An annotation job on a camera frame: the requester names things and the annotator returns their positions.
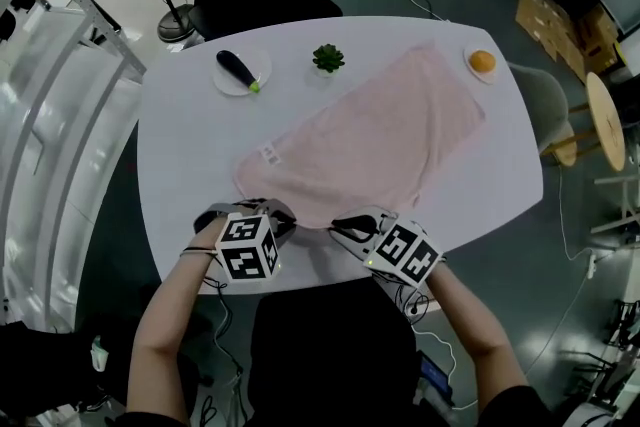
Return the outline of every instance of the cardboard box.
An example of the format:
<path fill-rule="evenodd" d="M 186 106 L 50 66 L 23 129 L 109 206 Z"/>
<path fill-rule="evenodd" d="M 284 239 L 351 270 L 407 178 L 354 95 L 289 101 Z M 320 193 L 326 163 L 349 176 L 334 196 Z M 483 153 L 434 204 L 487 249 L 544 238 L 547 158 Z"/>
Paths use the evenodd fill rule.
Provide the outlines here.
<path fill-rule="evenodd" d="M 516 12 L 516 22 L 529 33 L 529 36 L 544 47 L 554 61 L 557 59 L 553 29 L 549 24 L 548 13 L 541 0 L 520 0 Z"/>
<path fill-rule="evenodd" d="M 516 22 L 556 61 L 560 55 L 586 80 L 585 63 L 570 18 L 551 0 L 519 0 Z"/>
<path fill-rule="evenodd" d="M 604 7 L 598 5 L 576 23 L 580 46 L 588 67 L 602 73 L 618 62 L 615 44 L 618 28 Z"/>
<path fill-rule="evenodd" d="M 602 73 L 618 62 L 618 28 L 601 5 L 574 24 L 552 0 L 519 0 L 516 22 L 554 61 L 560 55 L 582 82 L 587 71 Z"/>

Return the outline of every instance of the chair leg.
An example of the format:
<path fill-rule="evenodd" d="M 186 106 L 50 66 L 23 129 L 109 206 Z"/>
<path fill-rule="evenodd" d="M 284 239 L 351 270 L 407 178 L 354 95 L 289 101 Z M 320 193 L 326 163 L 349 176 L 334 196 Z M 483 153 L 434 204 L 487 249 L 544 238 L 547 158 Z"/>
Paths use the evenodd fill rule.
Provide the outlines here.
<path fill-rule="evenodd" d="M 593 183 L 596 185 L 605 185 L 609 183 L 628 183 L 628 182 L 640 182 L 639 175 L 629 176 L 614 176 L 612 178 L 596 178 Z"/>
<path fill-rule="evenodd" d="M 595 359 L 596 361 L 599 361 L 600 363 L 602 363 L 603 365 L 610 367 L 612 366 L 612 364 L 607 361 L 606 359 L 602 359 L 598 356 L 596 356 L 595 354 L 591 354 L 590 352 L 576 352 L 575 354 L 581 354 L 583 356 L 588 356 L 589 358 Z"/>
<path fill-rule="evenodd" d="M 595 144 L 592 144 L 591 146 L 589 146 L 588 148 L 585 148 L 584 150 L 580 150 L 578 152 L 578 157 L 581 157 L 582 155 L 586 155 L 587 153 L 591 153 L 594 150 L 597 150 L 598 148 L 602 147 L 602 145 L 600 144 L 600 141 L 598 141 Z"/>
<path fill-rule="evenodd" d="M 552 144 L 551 146 L 548 146 L 547 149 L 541 153 L 541 155 L 549 155 L 550 153 L 553 153 L 554 151 L 556 151 L 558 148 L 562 148 L 567 144 L 575 143 L 576 141 L 580 141 L 581 139 L 586 139 L 587 137 L 592 137 L 594 135 L 597 135 L 595 128 L 592 130 L 588 130 L 586 132 L 582 132 L 580 134 L 576 134 L 573 137 L 569 137 L 568 139 L 565 139 L 564 141 L 560 141 L 555 144 Z"/>
<path fill-rule="evenodd" d="M 569 109 L 569 114 L 573 114 L 574 112 L 586 111 L 587 109 L 589 109 L 589 104 L 583 103 L 582 105 L 576 105 L 575 107 L 571 107 L 571 109 Z"/>
<path fill-rule="evenodd" d="M 629 217 L 625 217 L 624 219 L 620 219 L 619 221 L 612 221 L 610 223 L 601 224 L 600 226 L 594 226 L 591 228 L 591 234 L 600 233 L 601 231 L 612 230 L 613 228 L 619 228 L 620 226 L 624 226 L 625 224 L 632 223 L 634 221 L 640 222 L 640 214 L 631 215 Z"/>

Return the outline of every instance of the floor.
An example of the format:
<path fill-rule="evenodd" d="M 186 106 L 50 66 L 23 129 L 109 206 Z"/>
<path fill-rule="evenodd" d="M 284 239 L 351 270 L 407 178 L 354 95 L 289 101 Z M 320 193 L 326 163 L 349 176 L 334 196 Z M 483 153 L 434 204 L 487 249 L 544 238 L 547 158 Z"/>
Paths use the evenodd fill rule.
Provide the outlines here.
<path fill-rule="evenodd" d="M 165 45 L 155 38 L 155 23 L 166 11 L 160 0 L 97 0 L 119 19 L 143 33 L 134 47 L 147 64 Z M 345 15 L 428 16 L 408 0 L 334 0 Z M 433 10 L 455 23 L 486 29 L 509 61 L 543 68 L 562 84 L 570 105 L 585 101 L 584 87 L 560 60 L 553 62 L 514 21 L 517 0 L 430 0 Z M 588 118 L 572 118 L 574 128 Z M 543 161 L 544 198 L 508 225 L 449 254 L 456 274 L 492 309 L 503 323 L 531 384 L 542 399 L 555 406 L 563 399 L 570 371 L 580 351 L 603 352 L 602 329 L 612 301 L 624 295 L 631 256 L 620 252 L 602 260 L 595 277 L 586 280 L 588 253 L 569 261 L 560 229 L 559 185 L 568 254 L 589 245 L 600 255 L 614 240 L 592 240 L 589 227 L 615 215 L 615 190 L 597 189 L 593 178 L 612 174 L 604 157 L 592 153 L 570 169 Z M 139 315 L 148 291 L 158 285 L 140 211 L 136 174 L 136 136 L 129 141 L 115 171 L 100 212 L 87 256 L 80 289 L 79 322 L 92 315 Z M 227 347 L 245 366 L 258 296 L 229 298 L 234 323 L 225 336 Z M 222 311 L 211 296 L 200 298 L 197 313 L 214 323 Z M 452 377 L 454 401 L 464 406 L 475 400 L 474 374 L 469 358 L 458 343 L 442 312 L 427 315 L 417 326 L 431 330 L 453 345 L 457 369 Z M 449 370 L 446 347 L 432 337 L 418 338 L 419 347 L 441 368 Z M 224 410 L 232 376 L 231 366 L 212 350 L 209 335 L 192 340 L 186 351 L 201 369 L 215 377 L 214 393 Z M 459 412 L 459 425 L 473 425 L 474 406 Z M 220 422 L 219 415 L 213 425 Z"/>

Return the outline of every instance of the person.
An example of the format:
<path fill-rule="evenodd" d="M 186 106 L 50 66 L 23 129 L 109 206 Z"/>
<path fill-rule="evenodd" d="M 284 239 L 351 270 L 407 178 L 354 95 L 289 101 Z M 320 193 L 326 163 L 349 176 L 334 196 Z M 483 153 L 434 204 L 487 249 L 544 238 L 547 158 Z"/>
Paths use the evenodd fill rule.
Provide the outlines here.
<path fill-rule="evenodd" d="M 213 249 L 224 218 L 193 238 Z M 189 424 L 176 358 L 210 253 L 184 253 L 151 300 L 132 350 L 124 425 Z M 545 425 L 550 413 L 528 385 L 507 335 L 444 263 L 427 278 L 473 360 L 479 425 Z M 441 425 L 412 405 L 416 342 L 405 316 L 372 279 L 263 298 L 251 344 L 250 427 L 263 425 Z"/>

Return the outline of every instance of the pink towel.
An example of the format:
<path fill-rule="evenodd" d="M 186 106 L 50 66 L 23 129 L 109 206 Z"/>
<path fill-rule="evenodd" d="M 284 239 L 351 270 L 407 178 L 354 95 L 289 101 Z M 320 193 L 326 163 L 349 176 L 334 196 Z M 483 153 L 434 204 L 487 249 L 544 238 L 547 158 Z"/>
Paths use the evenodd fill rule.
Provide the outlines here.
<path fill-rule="evenodd" d="M 430 42 L 253 151 L 235 182 L 245 197 L 283 201 L 307 228 L 365 205 L 402 210 L 483 120 Z"/>

